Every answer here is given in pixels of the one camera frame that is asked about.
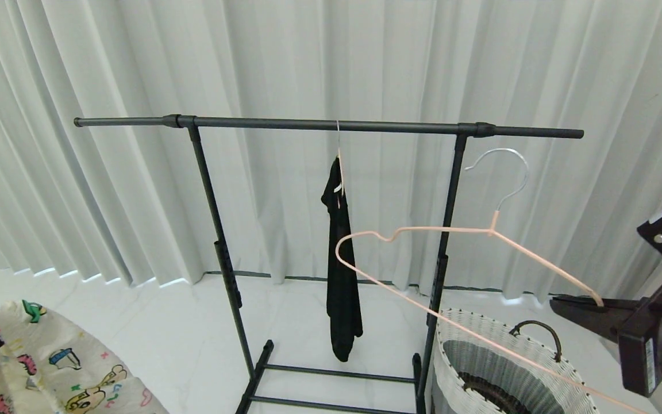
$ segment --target clothes hanger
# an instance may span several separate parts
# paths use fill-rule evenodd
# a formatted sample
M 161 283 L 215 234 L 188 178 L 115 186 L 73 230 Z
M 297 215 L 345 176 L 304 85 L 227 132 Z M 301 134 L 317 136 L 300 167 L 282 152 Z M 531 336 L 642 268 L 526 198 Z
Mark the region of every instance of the clothes hanger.
M 339 127 L 338 120 L 336 121 L 336 145 L 338 148 L 336 158 L 338 158 L 338 172 L 341 176 L 341 183 L 333 189 L 333 192 L 341 191 L 341 195 L 344 196 L 344 168 L 341 167 L 341 128 Z
M 501 239 L 502 241 L 506 242 L 510 246 L 514 247 L 518 251 L 523 252 L 528 257 L 531 257 L 531 259 L 536 260 L 536 262 L 540 263 L 541 265 L 544 265 L 545 267 L 548 267 L 550 270 L 553 270 L 556 272 L 558 275 L 562 276 L 566 280 L 572 282 L 574 285 L 578 286 L 579 288 L 583 289 L 586 291 L 586 293 L 591 296 L 594 301 L 596 302 L 597 306 L 604 306 L 604 300 L 602 299 L 601 296 L 599 296 L 596 291 L 594 291 L 592 288 L 587 286 L 585 283 L 581 282 L 574 276 L 568 274 L 565 272 L 565 270 L 560 269 L 557 265 L 552 264 L 551 262 L 547 261 L 546 259 L 543 259 L 542 257 L 538 256 L 537 254 L 534 254 L 531 252 L 529 249 L 526 249 L 523 246 L 520 246 L 520 244 L 515 243 L 514 241 L 510 240 L 507 238 L 507 236 L 502 235 L 498 231 L 496 231 L 495 225 L 497 224 L 497 218 L 499 217 L 499 209 L 502 207 L 502 203 L 508 199 L 511 196 L 514 196 L 518 192 L 520 192 L 523 188 L 525 188 L 525 184 L 528 182 L 529 174 L 530 174 L 530 167 L 528 166 L 528 162 L 525 160 L 525 158 L 517 152 L 517 150 L 511 149 L 511 148 L 497 148 L 497 149 L 491 149 L 488 152 L 485 152 L 483 155 L 481 155 L 474 165 L 465 168 L 465 171 L 471 170 L 472 168 L 476 167 L 476 164 L 487 154 L 497 151 L 507 151 L 510 153 L 513 153 L 515 155 L 518 155 L 520 160 L 523 161 L 525 164 L 526 168 L 526 173 L 525 173 L 525 180 L 523 180 L 523 183 L 521 183 L 520 187 L 514 191 L 513 193 L 508 194 L 505 196 L 502 200 L 500 200 L 499 205 L 497 205 L 497 210 L 495 210 L 494 215 L 492 217 L 492 222 L 489 228 L 456 228 L 456 227 L 438 227 L 438 226 L 420 226 L 420 227 L 401 227 L 398 228 L 394 233 L 392 234 L 392 237 L 386 238 L 383 235 L 377 233 L 376 231 L 359 231 L 356 233 L 349 234 L 347 236 L 342 237 L 338 243 L 336 244 L 336 259 L 338 259 L 339 262 L 341 262 L 344 266 L 349 267 L 349 269 L 354 270 L 358 274 L 362 275 L 364 278 L 367 278 L 370 280 L 372 283 L 375 285 L 380 286 L 383 289 L 387 289 L 389 292 L 393 293 L 395 296 L 399 296 L 399 298 L 402 298 L 403 300 L 413 304 L 413 306 L 417 306 L 420 309 L 423 309 L 426 313 L 433 315 L 434 317 L 437 317 L 440 320 L 446 321 L 446 323 L 449 323 L 455 328 L 458 328 L 459 330 L 462 330 L 463 332 L 468 333 L 469 335 L 473 336 L 473 338 L 477 338 L 478 340 L 482 341 L 483 343 L 487 343 L 489 346 L 496 348 L 497 350 L 509 355 L 510 357 L 513 357 L 515 359 L 518 359 L 525 364 L 528 364 L 530 366 L 535 367 L 535 369 L 542 370 L 543 372 L 553 375 L 554 377 L 559 378 L 563 382 L 569 383 L 570 385 L 573 385 L 575 387 L 581 388 L 583 390 L 586 390 L 589 393 L 592 393 L 596 396 L 600 396 L 601 398 L 604 398 L 605 400 L 609 401 L 610 403 L 613 403 L 615 405 L 621 406 L 628 411 L 631 412 L 636 412 L 637 414 L 647 414 L 646 412 L 642 411 L 641 409 L 637 409 L 636 407 L 630 406 L 628 404 L 623 403 L 622 401 L 619 401 L 615 398 L 612 398 L 610 396 L 607 396 L 604 393 L 599 392 L 595 388 L 588 387 L 582 383 L 575 382 L 574 380 L 565 377 L 564 375 L 560 375 L 559 373 L 555 372 L 554 370 L 547 369 L 546 367 L 538 364 L 538 362 L 534 362 L 525 356 L 522 356 L 520 354 L 517 354 L 517 352 L 510 350 L 509 348 L 505 348 L 505 346 L 499 345 L 499 343 L 496 343 L 495 341 L 489 340 L 487 338 L 484 338 L 484 336 L 480 335 L 479 333 L 474 332 L 473 330 L 468 329 L 467 327 L 464 327 L 460 323 L 454 322 L 453 320 L 450 320 L 449 318 L 445 317 L 444 315 L 435 312 L 431 309 L 429 309 L 427 306 L 424 306 L 416 301 L 413 301 L 413 299 L 408 298 L 404 294 L 398 292 L 396 289 L 393 289 L 391 286 L 385 285 L 384 283 L 381 283 L 381 281 L 377 280 L 376 278 L 373 278 L 372 276 L 368 275 L 365 273 L 363 270 L 355 267 L 354 265 L 350 264 L 349 262 L 345 261 L 341 255 L 339 254 L 339 248 L 341 247 L 341 243 L 344 243 L 345 241 L 352 239 L 354 237 L 358 236 L 364 236 L 367 234 L 371 234 L 373 236 L 376 236 L 376 238 L 380 239 L 381 241 L 384 242 L 393 242 L 394 239 L 399 236 L 400 233 L 403 233 L 405 231 L 446 231 L 449 233 L 483 233 L 483 234 L 488 234 L 489 236 L 496 236 L 497 238 Z

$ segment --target marble tile floor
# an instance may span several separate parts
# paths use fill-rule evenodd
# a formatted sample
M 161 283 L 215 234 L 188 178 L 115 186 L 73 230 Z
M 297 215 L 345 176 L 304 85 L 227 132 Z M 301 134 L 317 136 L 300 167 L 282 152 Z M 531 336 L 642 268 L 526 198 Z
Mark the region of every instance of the marble tile floor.
M 272 339 L 270 361 L 318 369 L 351 370 L 411 377 L 410 359 L 425 341 L 425 313 L 371 285 L 360 285 L 364 335 L 357 338 L 349 362 L 331 351 L 325 313 L 325 283 L 239 276 L 241 309 L 252 356 Z M 410 289 L 423 304 L 428 299 Z M 171 414 L 231 413 L 247 385 L 247 371 L 219 275 L 197 285 L 160 287 L 155 282 L 126 287 L 100 278 L 84 282 L 78 275 L 50 272 L 34 276 L 0 270 L 0 305 L 27 299 L 78 323 L 110 347 L 152 389 Z M 531 296 L 505 301 L 497 293 L 447 290 L 444 306 L 468 309 L 505 323 L 538 319 L 559 333 L 565 356 L 587 385 L 651 414 L 648 400 L 622 388 L 617 361 L 595 335 L 554 315 Z M 551 343 L 538 327 L 524 328 Z M 390 382 L 328 377 L 269 370 L 258 395 L 355 405 L 392 411 L 414 411 L 413 386 Z M 601 412 L 629 412 L 597 399 Z M 252 414 L 324 414 L 317 409 L 253 403 Z

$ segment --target yellow cartoon print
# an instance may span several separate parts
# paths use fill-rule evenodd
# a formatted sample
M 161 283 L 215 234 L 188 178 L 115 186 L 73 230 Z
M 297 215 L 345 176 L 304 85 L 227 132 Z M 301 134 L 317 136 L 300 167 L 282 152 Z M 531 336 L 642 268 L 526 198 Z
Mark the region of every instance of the yellow cartoon print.
M 126 379 L 126 369 L 122 365 L 114 365 L 102 382 L 69 399 L 66 403 L 66 410 L 69 414 L 85 414 L 85 412 L 95 409 L 106 398 L 106 392 L 102 388 L 124 379 Z

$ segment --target curtain fold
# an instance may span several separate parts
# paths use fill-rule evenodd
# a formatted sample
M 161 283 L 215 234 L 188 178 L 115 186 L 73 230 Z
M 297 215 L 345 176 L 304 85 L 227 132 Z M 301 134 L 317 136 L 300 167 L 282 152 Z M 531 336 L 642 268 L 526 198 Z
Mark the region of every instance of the curtain fold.
M 124 283 L 218 270 L 186 131 L 75 128 L 75 116 L 328 118 L 585 129 L 512 147 L 530 182 L 499 230 L 606 296 L 660 257 L 662 2 L 0 1 L 0 266 Z M 202 128 L 234 268 L 325 277 L 320 197 L 342 154 L 352 230 L 440 225 L 449 136 Z M 487 226 L 522 165 L 463 172 L 453 225 Z M 355 240 L 357 264 L 430 293 L 439 235 Z M 494 239 L 449 239 L 447 285 L 575 293 Z

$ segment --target brown basket handle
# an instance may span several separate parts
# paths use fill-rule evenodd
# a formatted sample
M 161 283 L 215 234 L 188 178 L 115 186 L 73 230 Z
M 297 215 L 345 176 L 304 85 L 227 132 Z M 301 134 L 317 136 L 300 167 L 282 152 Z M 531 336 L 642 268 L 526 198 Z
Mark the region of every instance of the brown basket handle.
M 517 325 L 515 325 L 514 328 L 512 328 L 512 330 L 510 330 L 510 335 L 512 335 L 512 336 L 519 335 L 520 334 L 520 328 L 524 327 L 525 325 L 531 325 L 531 324 L 540 325 L 541 327 L 544 327 L 544 328 L 548 329 L 548 332 L 550 332 L 551 335 L 553 335 L 553 340 L 556 343 L 556 356 L 555 356 L 554 359 L 555 359 L 555 362 L 560 362 L 562 353 L 561 353 L 559 336 L 557 335 L 555 330 L 553 330 L 553 328 L 549 327 L 549 325 L 546 325 L 545 323 L 542 323 L 540 320 L 523 320 L 523 322 L 518 323 Z

